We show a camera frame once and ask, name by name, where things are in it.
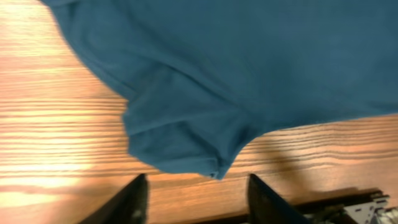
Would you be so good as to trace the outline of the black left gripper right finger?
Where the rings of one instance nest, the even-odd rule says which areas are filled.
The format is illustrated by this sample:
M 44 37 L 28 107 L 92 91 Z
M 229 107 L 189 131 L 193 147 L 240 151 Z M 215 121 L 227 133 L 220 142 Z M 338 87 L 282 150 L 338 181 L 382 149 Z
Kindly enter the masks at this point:
M 311 224 L 255 174 L 249 175 L 247 199 L 250 224 Z

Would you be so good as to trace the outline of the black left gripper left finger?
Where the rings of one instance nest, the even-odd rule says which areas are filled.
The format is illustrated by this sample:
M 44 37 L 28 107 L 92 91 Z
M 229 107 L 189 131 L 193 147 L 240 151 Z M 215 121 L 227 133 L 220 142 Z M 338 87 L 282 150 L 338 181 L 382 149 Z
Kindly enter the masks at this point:
M 148 198 L 149 184 L 140 174 L 79 224 L 145 224 Z

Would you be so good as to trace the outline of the blue polo shirt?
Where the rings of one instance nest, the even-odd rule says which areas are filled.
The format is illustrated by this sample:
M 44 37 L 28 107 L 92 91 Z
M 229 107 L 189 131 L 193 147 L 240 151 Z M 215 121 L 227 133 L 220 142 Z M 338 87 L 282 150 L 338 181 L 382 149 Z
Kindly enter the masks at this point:
M 396 0 L 56 0 L 78 58 L 127 100 L 129 152 L 221 179 L 265 133 L 397 112 Z

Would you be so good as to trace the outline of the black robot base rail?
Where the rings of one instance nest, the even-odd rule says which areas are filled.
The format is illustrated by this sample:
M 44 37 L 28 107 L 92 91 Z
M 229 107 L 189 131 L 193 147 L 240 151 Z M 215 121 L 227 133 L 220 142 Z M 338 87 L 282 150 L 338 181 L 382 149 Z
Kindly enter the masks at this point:
M 313 198 L 296 201 L 296 208 L 314 224 L 396 223 L 386 212 L 391 197 L 378 188 L 359 190 L 347 188 L 329 192 L 314 192 Z

